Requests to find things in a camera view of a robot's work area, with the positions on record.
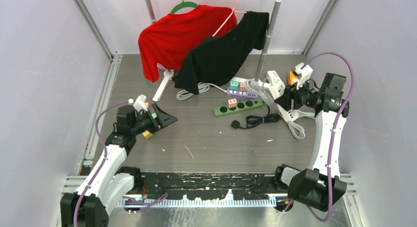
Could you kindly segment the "white power strip with USB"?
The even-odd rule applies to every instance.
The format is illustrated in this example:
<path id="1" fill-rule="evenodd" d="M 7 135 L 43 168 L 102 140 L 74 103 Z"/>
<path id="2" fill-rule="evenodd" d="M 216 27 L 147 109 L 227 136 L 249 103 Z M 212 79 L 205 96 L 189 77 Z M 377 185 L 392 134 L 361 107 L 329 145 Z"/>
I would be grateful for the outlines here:
<path id="1" fill-rule="evenodd" d="M 285 92 L 284 82 L 281 80 L 276 71 L 267 71 L 266 79 L 269 82 L 269 91 L 274 100 L 280 98 Z"/>

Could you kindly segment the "orange power strip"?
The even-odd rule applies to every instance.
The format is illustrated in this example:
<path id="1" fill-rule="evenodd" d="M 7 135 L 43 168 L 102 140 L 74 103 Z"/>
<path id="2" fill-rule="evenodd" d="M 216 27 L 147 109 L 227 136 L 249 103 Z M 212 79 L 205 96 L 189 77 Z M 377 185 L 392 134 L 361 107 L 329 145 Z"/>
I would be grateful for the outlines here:
<path id="1" fill-rule="evenodd" d="M 288 85 L 290 86 L 295 86 L 298 83 L 298 76 L 296 75 L 296 73 L 294 71 L 290 71 L 288 74 Z"/>

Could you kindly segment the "yellow plug adapter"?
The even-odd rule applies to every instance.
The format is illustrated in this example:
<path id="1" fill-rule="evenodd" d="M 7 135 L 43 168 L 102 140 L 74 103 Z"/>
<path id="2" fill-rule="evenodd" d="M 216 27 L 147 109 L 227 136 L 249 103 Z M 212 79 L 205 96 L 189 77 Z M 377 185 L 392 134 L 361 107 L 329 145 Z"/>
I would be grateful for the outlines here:
<path id="1" fill-rule="evenodd" d="M 144 138 L 145 138 L 146 140 L 150 140 L 150 139 L 152 139 L 152 138 L 154 137 L 154 134 L 153 134 L 153 133 L 151 133 L 151 132 L 149 132 L 148 130 L 144 131 L 144 132 L 142 133 L 142 135 L 144 136 Z"/>

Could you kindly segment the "green power strip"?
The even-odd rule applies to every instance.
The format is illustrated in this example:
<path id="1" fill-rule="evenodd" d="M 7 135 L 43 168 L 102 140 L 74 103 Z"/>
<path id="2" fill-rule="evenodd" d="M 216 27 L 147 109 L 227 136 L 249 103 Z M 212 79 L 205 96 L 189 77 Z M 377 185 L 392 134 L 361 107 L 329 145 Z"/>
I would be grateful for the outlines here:
<path id="1" fill-rule="evenodd" d="M 263 105 L 263 102 L 260 98 L 254 98 L 244 101 L 239 101 L 236 108 L 229 109 L 228 104 L 215 107 L 213 109 L 214 116 L 216 118 L 231 116 L 242 112 L 247 112 L 255 109 L 260 109 Z"/>

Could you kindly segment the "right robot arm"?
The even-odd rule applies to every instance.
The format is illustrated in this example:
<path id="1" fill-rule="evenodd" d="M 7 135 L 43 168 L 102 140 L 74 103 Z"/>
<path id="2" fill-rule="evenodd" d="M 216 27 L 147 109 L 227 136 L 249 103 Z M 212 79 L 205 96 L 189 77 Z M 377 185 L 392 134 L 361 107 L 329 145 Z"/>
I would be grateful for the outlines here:
<path id="1" fill-rule="evenodd" d="M 285 109 L 296 110 L 302 106 L 314 109 L 316 136 L 308 167 L 299 170 L 286 164 L 278 166 L 274 189 L 322 212 L 327 212 L 347 190 L 347 183 L 340 180 L 338 167 L 341 134 L 349 114 L 349 103 L 342 98 L 345 82 L 344 76 L 326 73 L 319 90 L 310 89 L 309 83 L 300 88 L 291 85 L 276 100 Z"/>

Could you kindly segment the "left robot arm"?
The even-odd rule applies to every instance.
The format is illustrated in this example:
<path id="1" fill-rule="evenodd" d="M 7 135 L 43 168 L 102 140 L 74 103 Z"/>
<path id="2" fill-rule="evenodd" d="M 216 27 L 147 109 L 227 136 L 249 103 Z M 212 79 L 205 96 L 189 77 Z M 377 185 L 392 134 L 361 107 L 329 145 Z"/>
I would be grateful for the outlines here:
<path id="1" fill-rule="evenodd" d="M 137 194 L 144 186 L 139 168 L 123 167 L 136 143 L 137 135 L 152 134 L 177 122 L 178 118 L 163 111 L 156 103 L 149 111 L 145 104 L 130 99 L 116 104 L 116 122 L 107 139 L 100 130 L 96 134 L 103 150 L 99 161 L 82 184 L 72 193 L 64 193 L 60 200 L 61 225 L 77 227 L 106 227 L 119 201 L 128 193 Z"/>

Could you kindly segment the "teal plug adapter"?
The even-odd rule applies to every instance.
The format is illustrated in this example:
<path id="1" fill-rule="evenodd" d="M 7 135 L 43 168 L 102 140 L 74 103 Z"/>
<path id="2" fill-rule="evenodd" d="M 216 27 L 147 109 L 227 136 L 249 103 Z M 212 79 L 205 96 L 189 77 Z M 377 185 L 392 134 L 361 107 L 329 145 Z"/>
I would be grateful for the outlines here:
<path id="1" fill-rule="evenodd" d="M 230 81 L 229 89 L 234 90 L 234 91 L 238 90 L 239 89 L 239 82 Z"/>

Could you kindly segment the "purple power strip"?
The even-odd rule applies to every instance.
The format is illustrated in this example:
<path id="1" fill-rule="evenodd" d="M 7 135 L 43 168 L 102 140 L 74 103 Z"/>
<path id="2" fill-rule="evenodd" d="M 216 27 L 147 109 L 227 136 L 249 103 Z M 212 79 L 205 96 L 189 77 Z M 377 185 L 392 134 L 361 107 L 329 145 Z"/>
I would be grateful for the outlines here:
<path id="1" fill-rule="evenodd" d="M 258 98 L 258 94 L 254 92 L 232 90 L 229 87 L 227 88 L 227 95 L 232 98 L 245 99 L 245 100 Z"/>

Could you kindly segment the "pink adapter on purple strip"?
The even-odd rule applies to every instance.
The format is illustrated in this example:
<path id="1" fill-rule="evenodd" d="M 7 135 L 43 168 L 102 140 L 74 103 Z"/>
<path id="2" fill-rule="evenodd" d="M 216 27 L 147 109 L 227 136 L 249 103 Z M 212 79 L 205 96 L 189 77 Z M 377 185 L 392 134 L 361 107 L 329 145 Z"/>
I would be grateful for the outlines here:
<path id="1" fill-rule="evenodd" d="M 246 88 L 245 83 L 240 83 L 238 89 L 239 89 L 240 92 L 247 92 L 247 88 Z"/>

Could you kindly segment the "black t-shirt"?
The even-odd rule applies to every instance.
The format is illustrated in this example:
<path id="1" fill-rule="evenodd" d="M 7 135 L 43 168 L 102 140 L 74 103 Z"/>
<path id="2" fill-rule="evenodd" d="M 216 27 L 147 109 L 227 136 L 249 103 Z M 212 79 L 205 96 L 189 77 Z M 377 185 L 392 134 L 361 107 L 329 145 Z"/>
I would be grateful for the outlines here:
<path id="1" fill-rule="evenodd" d="M 269 13 L 248 11 L 228 33 L 206 38 L 184 58 L 174 78 L 175 88 L 198 95 L 201 82 L 228 83 L 253 49 L 263 49 L 268 25 Z"/>

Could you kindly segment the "red t-shirt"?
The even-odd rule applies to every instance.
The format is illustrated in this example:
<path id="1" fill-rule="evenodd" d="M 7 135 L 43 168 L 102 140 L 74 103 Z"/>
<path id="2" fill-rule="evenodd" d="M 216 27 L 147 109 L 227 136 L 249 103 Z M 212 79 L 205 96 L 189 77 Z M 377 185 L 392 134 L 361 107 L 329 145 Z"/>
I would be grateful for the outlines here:
<path id="1" fill-rule="evenodd" d="M 212 36 L 231 11 L 229 7 L 199 4 L 186 13 L 169 13 L 145 28 L 138 38 L 145 79 L 151 82 L 159 79 L 158 63 L 178 71 L 191 49 Z M 237 18 L 233 15 L 216 37 L 236 25 Z"/>

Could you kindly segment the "white clothes rack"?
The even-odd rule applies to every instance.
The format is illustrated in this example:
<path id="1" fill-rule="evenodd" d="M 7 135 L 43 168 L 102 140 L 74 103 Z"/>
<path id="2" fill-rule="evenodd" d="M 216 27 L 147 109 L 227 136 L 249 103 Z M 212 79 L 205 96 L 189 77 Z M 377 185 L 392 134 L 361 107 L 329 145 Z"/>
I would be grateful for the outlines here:
<path id="1" fill-rule="evenodd" d="M 273 6 L 273 9 L 272 9 L 271 18 L 270 18 L 269 26 L 268 26 L 267 33 L 266 33 L 266 41 L 265 41 L 265 44 L 264 44 L 263 49 L 261 51 L 261 55 L 260 55 L 260 59 L 259 59 L 259 63 L 258 63 L 258 66 L 257 66 L 257 71 L 256 71 L 255 80 L 258 81 L 258 84 L 260 84 L 259 83 L 260 82 L 259 81 L 260 74 L 263 70 L 264 62 L 265 62 L 265 59 L 266 59 L 266 56 L 267 56 L 267 52 L 268 52 L 268 49 L 269 49 L 271 37 L 272 37 L 272 34 L 273 34 L 274 26 L 275 26 L 275 23 L 276 23 L 276 20 L 277 20 L 278 12 L 279 12 L 282 1 L 283 0 L 274 0 L 274 6 Z M 151 0 L 145 0 L 145 2 L 146 2 L 146 6 L 147 6 L 147 9 L 148 9 L 148 12 L 149 12 L 151 23 L 153 24 L 153 23 L 156 22 L 156 17 L 155 17 L 155 13 L 154 13 L 154 10 L 153 10 Z M 152 100 L 154 102 L 160 101 L 160 99 L 161 99 L 161 97 L 162 97 L 162 95 L 163 95 L 163 93 L 164 93 L 164 91 L 165 91 L 165 89 L 168 85 L 168 82 L 172 81 L 172 78 L 175 75 L 175 70 L 174 69 L 165 68 L 163 65 L 161 65 L 159 63 L 157 64 L 157 69 L 163 71 L 163 78 L 162 78 L 162 82 L 160 83 L 155 95 L 152 98 Z M 246 79 L 239 78 L 239 77 L 234 77 L 232 80 L 238 81 L 238 82 L 244 82 Z"/>

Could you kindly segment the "green clothes hanger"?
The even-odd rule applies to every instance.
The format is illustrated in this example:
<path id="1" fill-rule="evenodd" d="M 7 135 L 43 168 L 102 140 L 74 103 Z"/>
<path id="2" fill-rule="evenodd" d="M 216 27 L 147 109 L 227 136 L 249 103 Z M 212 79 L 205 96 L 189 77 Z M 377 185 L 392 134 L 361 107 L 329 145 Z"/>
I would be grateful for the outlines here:
<path id="1" fill-rule="evenodd" d="M 175 14 L 175 13 L 177 13 L 178 11 L 180 11 L 181 9 L 184 9 L 184 8 L 197 8 L 197 7 L 198 7 L 198 4 L 197 4 L 197 3 L 195 3 L 195 2 L 181 0 L 181 2 L 180 2 L 179 4 L 175 5 L 175 6 L 171 9 L 170 13 L 171 13 L 171 14 Z"/>

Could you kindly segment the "pink clothes hanger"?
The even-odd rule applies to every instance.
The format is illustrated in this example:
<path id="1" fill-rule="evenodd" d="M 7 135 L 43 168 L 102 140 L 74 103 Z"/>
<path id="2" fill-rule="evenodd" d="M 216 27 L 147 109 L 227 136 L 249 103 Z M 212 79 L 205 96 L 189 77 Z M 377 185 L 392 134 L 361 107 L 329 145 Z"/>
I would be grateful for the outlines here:
<path id="1" fill-rule="evenodd" d="M 228 22 L 228 20 L 236 13 L 246 14 L 246 11 L 238 11 L 236 10 L 236 3 L 237 0 L 233 0 L 232 2 L 232 11 L 230 12 L 229 16 L 224 20 L 224 22 L 219 26 L 219 28 L 213 33 L 212 37 L 215 37 L 225 26 L 225 24 Z"/>

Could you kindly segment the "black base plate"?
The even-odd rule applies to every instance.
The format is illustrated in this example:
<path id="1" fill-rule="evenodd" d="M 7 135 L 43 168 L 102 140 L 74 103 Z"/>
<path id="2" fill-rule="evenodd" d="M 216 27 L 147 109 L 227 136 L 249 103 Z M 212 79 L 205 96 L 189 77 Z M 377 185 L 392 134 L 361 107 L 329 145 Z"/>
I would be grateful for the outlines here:
<path id="1" fill-rule="evenodd" d="M 231 192 L 233 200 L 261 200 L 288 191 L 275 173 L 144 172 L 140 184 L 128 194 L 147 199 L 167 193 L 168 200 L 222 200 Z"/>

